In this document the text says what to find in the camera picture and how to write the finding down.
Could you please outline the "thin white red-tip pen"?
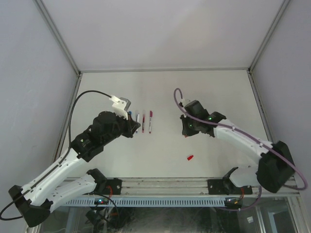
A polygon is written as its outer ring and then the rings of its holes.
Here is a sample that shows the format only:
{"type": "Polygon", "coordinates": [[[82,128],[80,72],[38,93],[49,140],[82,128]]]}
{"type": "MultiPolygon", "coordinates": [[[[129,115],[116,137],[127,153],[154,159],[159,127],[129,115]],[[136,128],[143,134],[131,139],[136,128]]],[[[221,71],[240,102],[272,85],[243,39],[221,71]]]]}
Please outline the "thin white red-tip pen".
{"type": "Polygon", "coordinates": [[[149,133],[152,133],[152,116],[149,117],[149,133]]]}

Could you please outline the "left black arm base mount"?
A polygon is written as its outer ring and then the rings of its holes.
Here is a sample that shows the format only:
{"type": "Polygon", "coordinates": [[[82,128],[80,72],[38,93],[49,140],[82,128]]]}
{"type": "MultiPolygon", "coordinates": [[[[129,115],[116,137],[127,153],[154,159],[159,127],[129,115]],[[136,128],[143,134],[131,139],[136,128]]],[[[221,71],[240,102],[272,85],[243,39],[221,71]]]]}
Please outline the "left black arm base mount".
{"type": "Polygon", "coordinates": [[[107,179],[106,187],[102,194],[104,195],[120,195],[122,189],[122,180],[118,178],[107,179]]]}

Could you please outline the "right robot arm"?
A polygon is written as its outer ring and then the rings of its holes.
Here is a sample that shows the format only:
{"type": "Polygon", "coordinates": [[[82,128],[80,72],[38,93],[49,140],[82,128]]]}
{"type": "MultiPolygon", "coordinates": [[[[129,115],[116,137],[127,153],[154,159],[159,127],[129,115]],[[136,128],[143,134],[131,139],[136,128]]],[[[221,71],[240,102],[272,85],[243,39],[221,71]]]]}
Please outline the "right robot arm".
{"type": "Polygon", "coordinates": [[[284,162],[285,159],[293,161],[286,143],[272,143],[259,138],[252,140],[238,132],[224,115],[208,113],[197,100],[183,100],[178,105],[187,112],[180,117],[184,137],[208,134],[230,143],[255,162],[255,166],[236,166],[223,176],[223,190],[227,195],[244,186],[261,186],[277,193],[294,174],[294,169],[284,162]]]}

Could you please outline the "red gel pen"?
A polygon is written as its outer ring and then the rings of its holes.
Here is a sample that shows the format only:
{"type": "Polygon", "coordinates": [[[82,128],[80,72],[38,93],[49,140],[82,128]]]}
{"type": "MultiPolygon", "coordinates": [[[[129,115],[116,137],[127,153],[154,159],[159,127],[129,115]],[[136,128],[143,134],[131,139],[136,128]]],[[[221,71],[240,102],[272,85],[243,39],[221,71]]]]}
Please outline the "red gel pen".
{"type": "Polygon", "coordinates": [[[145,117],[146,117],[146,111],[143,110],[142,111],[142,129],[141,129],[142,133],[144,133],[144,131],[145,131],[145,117]]]}

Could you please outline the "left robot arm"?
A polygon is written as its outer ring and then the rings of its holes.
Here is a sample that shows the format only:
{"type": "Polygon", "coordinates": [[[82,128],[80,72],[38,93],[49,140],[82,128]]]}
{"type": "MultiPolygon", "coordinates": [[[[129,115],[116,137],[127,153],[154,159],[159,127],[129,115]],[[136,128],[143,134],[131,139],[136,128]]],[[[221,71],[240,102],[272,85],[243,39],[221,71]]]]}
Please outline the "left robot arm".
{"type": "Polygon", "coordinates": [[[9,194],[27,225],[30,228],[40,225],[58,207],[80,195],[103,192],[107,178],[97,168],[67,185],[61,183],[103,152],[107,144],[120,136],[132,138],[139,127],[140,123],[130,115],[123,118],[113,112],[101,112],[43,173],[24,186],[11,187],[9,194]]]}

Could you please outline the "blue gel pen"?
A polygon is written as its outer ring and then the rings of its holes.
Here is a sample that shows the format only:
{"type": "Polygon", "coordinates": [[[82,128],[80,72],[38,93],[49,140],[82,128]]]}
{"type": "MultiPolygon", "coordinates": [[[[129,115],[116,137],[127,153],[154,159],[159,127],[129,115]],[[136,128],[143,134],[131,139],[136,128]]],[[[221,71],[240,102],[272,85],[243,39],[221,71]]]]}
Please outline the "blue gel pen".
{"type": "Polygon", "coordinates": [[[139,118],[140,118],[140,114],[137,113],[136,114],[136,123],[138,124],[135,133],[138,133],[139,127],[140,127],[140,123],[139,123],[139,118]]]}

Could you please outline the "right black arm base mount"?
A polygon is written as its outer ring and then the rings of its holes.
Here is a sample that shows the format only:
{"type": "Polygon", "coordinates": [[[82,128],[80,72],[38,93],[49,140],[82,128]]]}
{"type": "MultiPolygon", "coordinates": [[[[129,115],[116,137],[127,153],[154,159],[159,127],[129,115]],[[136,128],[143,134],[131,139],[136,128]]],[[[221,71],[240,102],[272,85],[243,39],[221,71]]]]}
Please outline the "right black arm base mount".
{"type": "Polygon", "coordinates": [[[246,195],[253,194],[251,186],[236,187],[231,180],[208,179],[208,193],[210,195],[246,195]]]}

